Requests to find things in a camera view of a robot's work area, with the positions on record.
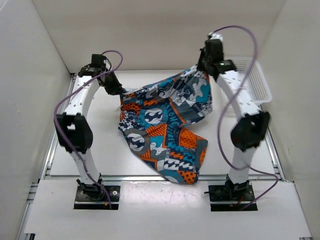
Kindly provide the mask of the colourful patterned shorts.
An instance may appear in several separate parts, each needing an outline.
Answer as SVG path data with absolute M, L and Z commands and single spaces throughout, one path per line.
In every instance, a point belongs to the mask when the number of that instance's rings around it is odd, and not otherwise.
M 170 182 L 199 179 L 208 141 L 188 130 L 212 108 L 207 73 L 192 66 L 176 75 L 120 95 L 118 130 L 131 152 Z

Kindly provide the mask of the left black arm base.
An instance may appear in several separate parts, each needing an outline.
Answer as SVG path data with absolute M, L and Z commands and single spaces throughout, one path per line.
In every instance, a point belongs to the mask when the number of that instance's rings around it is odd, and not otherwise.
M 74 205 L 75 210 L 118 210 L 121 196 L 120 185 L 105 185 L 110 196 L 110 202 L 104 192 L 98 194 L 86 193 L 79 185 L 77 186 Z

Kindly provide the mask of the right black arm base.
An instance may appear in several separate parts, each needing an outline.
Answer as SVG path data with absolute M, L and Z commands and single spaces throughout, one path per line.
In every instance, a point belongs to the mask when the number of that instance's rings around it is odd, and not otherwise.
M 257 211 L 257 203 L 253 187 L 249 185 L 248 190 L 236 196 L 230 196 L 224 185 L 209 185 L 204 192 L 209 196 L 211 212 L 238 212 L 238 211 Z

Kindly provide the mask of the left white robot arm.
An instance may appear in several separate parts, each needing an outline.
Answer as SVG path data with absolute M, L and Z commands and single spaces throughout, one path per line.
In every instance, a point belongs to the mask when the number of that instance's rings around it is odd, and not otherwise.
M 62 113 L 53 112 L 53 122 L 58 142 L 73 158 L 80 178 L 78 185 L 84 194 L 94 201 L 110 202 L 110 196 L 103 185 L 102 175 L 97 170 L 91 147 L 93 132 L 87 122 L 89 107 L 99 88 L 111 96 L 124 92 L 115 75 L 116 67 L 104 53 L 92 54 L 91 62 L 78 72 L 72 93 L 58 103 L 68 102 Z

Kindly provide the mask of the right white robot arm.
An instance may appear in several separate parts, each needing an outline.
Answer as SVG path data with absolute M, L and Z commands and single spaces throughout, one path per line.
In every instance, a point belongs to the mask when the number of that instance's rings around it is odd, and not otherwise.
M 200 50 L 197 68 L 213 77 L 228 100 L 223 112 L 232 107 L 237 120 L 230 132 L 234 146 L 231 169 L 227 174 L 222 192 L 230 200 L 236 200 L 249 191 L 249 169 L 256 152 L 264 140 L 271 119 L 262 111 L 243 87 L 244 78 L 239 76 L 234 62 L 224 58 L 223 38 L 210 36 Z

